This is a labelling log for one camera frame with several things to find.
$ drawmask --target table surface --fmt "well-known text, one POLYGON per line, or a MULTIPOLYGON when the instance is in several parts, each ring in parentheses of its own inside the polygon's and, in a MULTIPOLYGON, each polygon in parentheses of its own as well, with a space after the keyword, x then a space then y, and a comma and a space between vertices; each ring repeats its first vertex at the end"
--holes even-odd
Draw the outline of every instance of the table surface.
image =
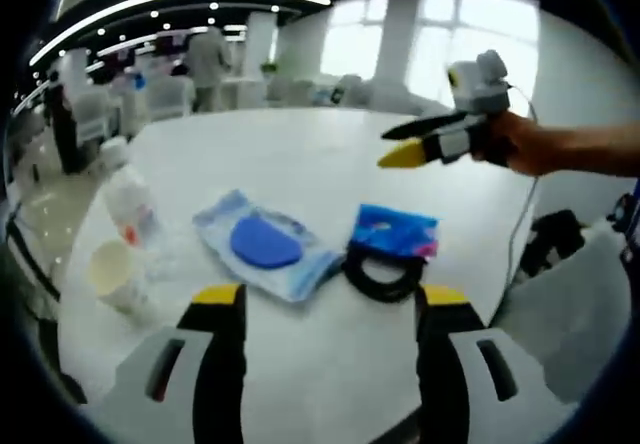
MULTIPOLYGON (((407 116, 347 109, 234 111, 147 125, 132 142, 158 213, 189 255, 180 282, 154 284, 159 324, 134 324, 97 301, 86 278, 91 253, 116 230, 98 194, 79 230, 60 302, 62 370, 90 401, 113 386, 117 365, 160 325, 175 325, 190 297, 229 282, 197 238, 191 217, 232 189, 305 223, 336 250, 359 204, 441 219, 440 249, 424 283, 463 291, 489 323, 505 290, 508 242, 530 178, 468 157, 443 166, 382 170, 394 146, 380 134, 407 116)), ((516 238, 518 262, 532 207, 516 238)), ((343 275, 304 306, 247 296, 245 442, 369 442, 418 407, 412 299, 381 304, 343 275)))

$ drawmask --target paper cup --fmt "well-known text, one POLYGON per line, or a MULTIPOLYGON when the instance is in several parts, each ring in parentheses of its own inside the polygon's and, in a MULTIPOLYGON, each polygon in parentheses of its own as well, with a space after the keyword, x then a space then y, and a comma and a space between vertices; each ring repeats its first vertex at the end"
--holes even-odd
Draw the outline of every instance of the paper cup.
POLYGON ((105 242, 91 256, 89 282, 98 299, 120 312, 138 311, 147 301, 142 275, 133 250, 122 241, 105 242))

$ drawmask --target person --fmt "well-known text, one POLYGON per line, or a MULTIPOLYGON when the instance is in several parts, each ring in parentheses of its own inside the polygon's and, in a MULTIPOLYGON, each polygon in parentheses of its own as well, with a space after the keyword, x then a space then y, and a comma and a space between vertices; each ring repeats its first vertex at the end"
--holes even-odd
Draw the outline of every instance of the person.
MULTIPOLYGON (((640 123, 621 126, 551 129, 511 112, 490 123, 495 139, 507 138, 515 152, 508 166, 529 176, 572 170, 640 177, 640 123)), ((476 153, 476 160, 483 160, 476 153)))
POLYGON ((222 77, 231 70, 231 52, 220 30, 210 27, 194 36, 184 60, 196 88, 194 110, 213 112, 221 107, 222 77))
POLYGON ((58 71, 49 76, 49 87, 44 91, 44 105, 53 128, 53 138, 65 174, 80 172, 81 155, 76 141, 76 121, 71 113, 71 105, 64 93, 58 71))

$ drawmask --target plastic bottle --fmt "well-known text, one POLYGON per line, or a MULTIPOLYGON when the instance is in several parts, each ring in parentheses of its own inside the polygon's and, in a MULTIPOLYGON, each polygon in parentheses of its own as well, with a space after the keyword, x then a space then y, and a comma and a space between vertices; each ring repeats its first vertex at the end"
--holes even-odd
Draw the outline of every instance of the plastic bottle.
POLYGON ((102 194, 118 233, 129 245, 149 249, 160 223, 149 186, 129 163, 127 141, 114 137, 100 146, 100 154, 108 172, 102 194))

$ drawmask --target human hand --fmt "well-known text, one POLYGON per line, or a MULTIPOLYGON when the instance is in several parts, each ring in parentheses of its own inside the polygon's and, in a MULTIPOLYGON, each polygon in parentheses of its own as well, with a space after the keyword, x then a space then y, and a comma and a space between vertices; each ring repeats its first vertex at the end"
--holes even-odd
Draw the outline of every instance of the human hand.
MULTIPOLYGON (((552 132, 511 112, 492 117, 490 126, 493 139, 507 138, 513 144, 515 151, 507 156, 507 164, 514 171, 543 176, 558 169, 552 132)), ((484 160, 482 152, 475 153, 473 158, 484 160)))

